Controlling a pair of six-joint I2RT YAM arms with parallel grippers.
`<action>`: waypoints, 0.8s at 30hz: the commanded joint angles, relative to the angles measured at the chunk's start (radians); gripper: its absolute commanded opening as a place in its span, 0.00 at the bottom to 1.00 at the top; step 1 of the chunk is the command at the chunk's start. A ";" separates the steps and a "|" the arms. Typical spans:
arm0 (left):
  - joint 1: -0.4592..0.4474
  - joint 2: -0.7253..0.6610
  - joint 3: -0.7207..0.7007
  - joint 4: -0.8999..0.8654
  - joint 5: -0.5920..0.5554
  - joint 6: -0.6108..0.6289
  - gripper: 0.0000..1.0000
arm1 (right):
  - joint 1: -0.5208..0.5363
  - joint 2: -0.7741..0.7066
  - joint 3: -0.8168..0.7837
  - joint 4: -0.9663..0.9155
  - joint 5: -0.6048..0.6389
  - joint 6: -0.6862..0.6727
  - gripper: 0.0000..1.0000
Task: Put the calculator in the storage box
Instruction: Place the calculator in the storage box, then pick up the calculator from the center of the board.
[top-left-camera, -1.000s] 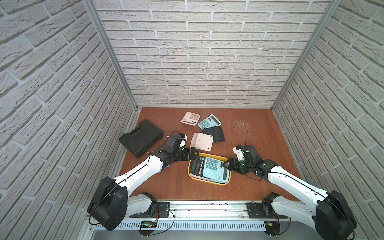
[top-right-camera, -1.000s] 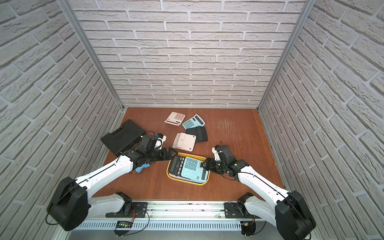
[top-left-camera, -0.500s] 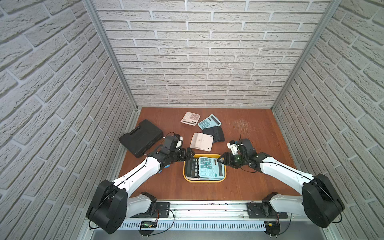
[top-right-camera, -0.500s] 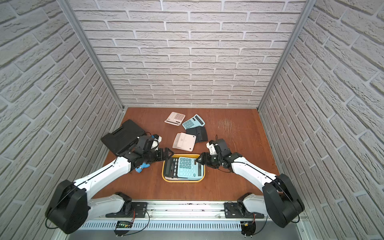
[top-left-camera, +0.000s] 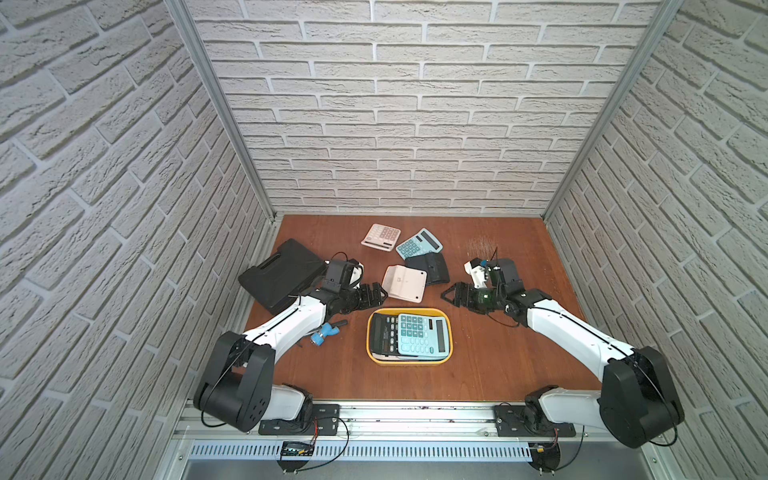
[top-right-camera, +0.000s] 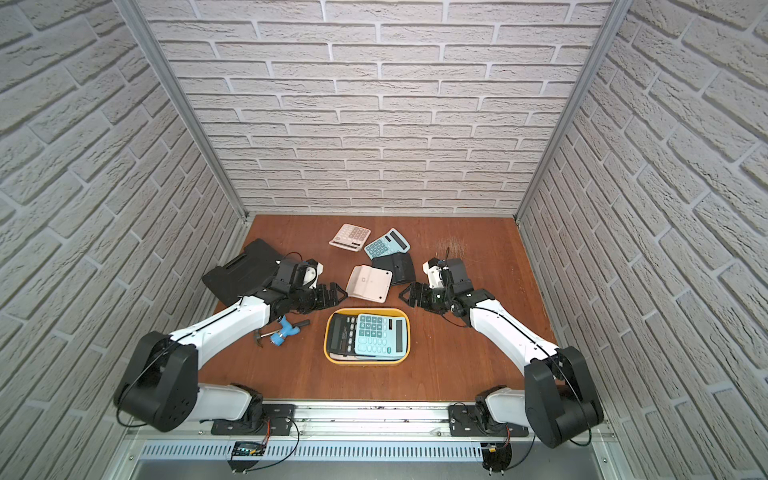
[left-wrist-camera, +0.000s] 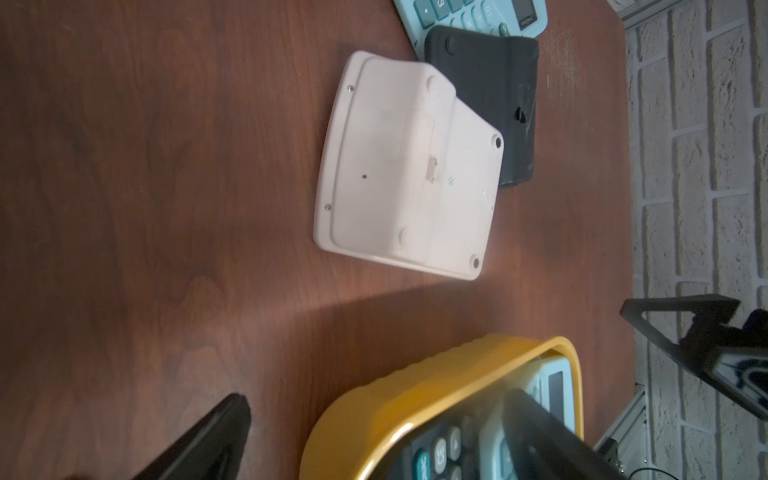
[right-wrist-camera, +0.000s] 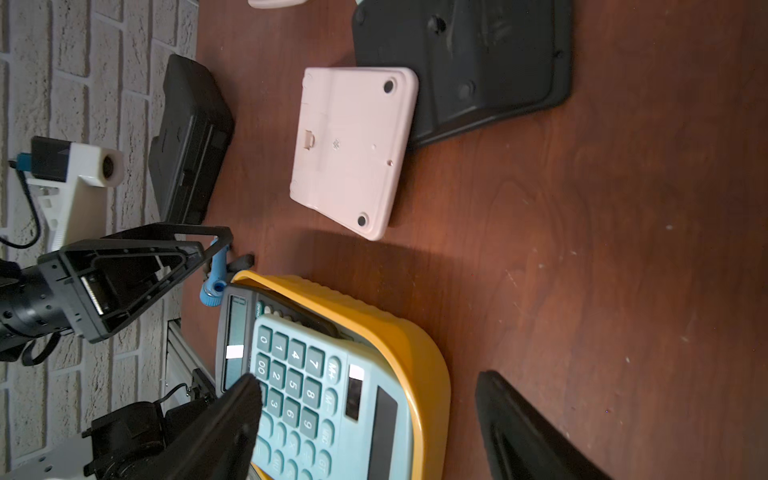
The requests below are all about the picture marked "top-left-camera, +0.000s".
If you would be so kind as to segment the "black calculator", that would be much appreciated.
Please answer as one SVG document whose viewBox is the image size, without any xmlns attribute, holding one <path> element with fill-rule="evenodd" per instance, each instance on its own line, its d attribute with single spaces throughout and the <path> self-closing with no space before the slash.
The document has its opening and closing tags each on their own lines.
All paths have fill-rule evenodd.
<svg viewBox="0 0 768 480">
<path fill-rule="evenodd" d="M 369 348 L 378 356 L 398 356 L 398 318 L 374 313 L 370 322 Z"/>
</svg>

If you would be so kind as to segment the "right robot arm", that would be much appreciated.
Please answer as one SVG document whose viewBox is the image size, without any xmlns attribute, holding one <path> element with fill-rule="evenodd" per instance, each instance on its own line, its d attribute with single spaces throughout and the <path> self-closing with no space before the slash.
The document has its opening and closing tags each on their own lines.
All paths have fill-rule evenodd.
<svg viewBox="0 0 768 480">
<path fill-rule="evenodd" d="M 634 347 L 569 312 L 549 294 L 525 288 L 510 259 L 472 259 L 465 265 L 469 283 L 444 290 L 442 300 L 469 311 L 502 313 L 516 325 L 537 332 L 569 353 L 599 381 L 597 390 L 554 385 L 527 395 L 526 428 L 542 435 L 565 424 L 608 431 L 621 444 L 658 444 L 676 433 L 685 413 L 665 357 L 655 348 Z"/>
</svg>

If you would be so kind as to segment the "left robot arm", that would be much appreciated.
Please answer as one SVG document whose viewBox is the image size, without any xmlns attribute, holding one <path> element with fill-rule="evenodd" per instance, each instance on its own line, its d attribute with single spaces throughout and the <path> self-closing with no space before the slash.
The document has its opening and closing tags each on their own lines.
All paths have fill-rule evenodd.
<svg viewBox="0 0 768 480">
<path fill-rule="evenodd" d="M 319 286 L 298 296 L 281 313 L 244 333 L 227 331 L 217 339 L 193 396 L 200 414 L 247 433 L 260 422 L 274 422 L 284 433 L 313 427 L 309 392 L 274 383 L 280 358 L 302 338 L 317 332 L 336 314 L 381 306 L 384 287 L 362 282 L 364 266 L 332 260 Z"/>
</svg>

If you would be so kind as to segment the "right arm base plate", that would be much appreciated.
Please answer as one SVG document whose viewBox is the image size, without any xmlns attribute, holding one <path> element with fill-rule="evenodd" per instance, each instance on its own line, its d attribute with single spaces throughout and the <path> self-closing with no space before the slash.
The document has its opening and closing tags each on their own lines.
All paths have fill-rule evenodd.
<svg viewBox="0 0 768 480">
<path fill-rule="evenodd" d="M 556 436 L 572 438 L 577 435 L 571 423 L 553 423 L 527 404 L 501 403 L 493 407 L 494 424 L 498 437 Z"/>
</svg>

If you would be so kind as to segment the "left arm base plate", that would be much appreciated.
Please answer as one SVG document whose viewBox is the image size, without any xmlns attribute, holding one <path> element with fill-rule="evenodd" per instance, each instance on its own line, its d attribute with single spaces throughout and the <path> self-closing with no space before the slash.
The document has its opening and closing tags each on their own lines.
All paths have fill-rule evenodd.
<svg viewBox="0 0 768 480">
<path fill-rule="evenodd" d="M 319 403 L 305 406 L 294 420 L 262 420 L 258 425 L 261 436 L 336 436 L 340 422 L 340 405 Z"/>
</svg>

